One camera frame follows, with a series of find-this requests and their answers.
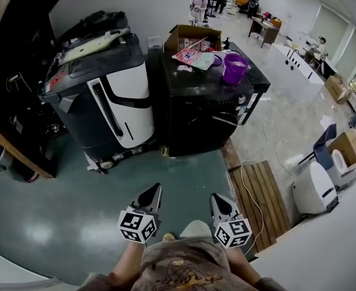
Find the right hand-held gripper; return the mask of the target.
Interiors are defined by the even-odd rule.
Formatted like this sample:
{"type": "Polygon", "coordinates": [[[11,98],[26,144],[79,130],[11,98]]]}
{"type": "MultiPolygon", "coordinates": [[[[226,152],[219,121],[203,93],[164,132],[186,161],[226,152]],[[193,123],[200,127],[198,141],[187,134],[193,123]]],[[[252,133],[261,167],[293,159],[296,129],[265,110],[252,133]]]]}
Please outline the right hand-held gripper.
{"type": "Polygon", "coordinates": [[[224,248],[244,246],[251,238],[252,230],[248,219],[240,214],[238,206],[231,199],[217,193],[211,194],[210,205],[214,220],[221,220],[222,216],[233,217],[218,223],[215,239],[224,248]]]}

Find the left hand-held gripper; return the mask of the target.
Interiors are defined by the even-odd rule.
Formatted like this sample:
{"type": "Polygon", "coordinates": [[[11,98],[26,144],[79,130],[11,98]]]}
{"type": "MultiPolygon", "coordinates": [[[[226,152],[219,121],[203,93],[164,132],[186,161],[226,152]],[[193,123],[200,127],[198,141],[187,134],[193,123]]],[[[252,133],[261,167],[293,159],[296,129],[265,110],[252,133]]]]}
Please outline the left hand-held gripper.
{"type": "Polygon", "coordinates": [[[118,218],[118,228],[122,237],[131,242],[145,244],[155,236],[160,227],[158,210],[162,195],[161,184],[154,184],[138,196],[138,207],[129,205],[122,210],[118,218]]]}

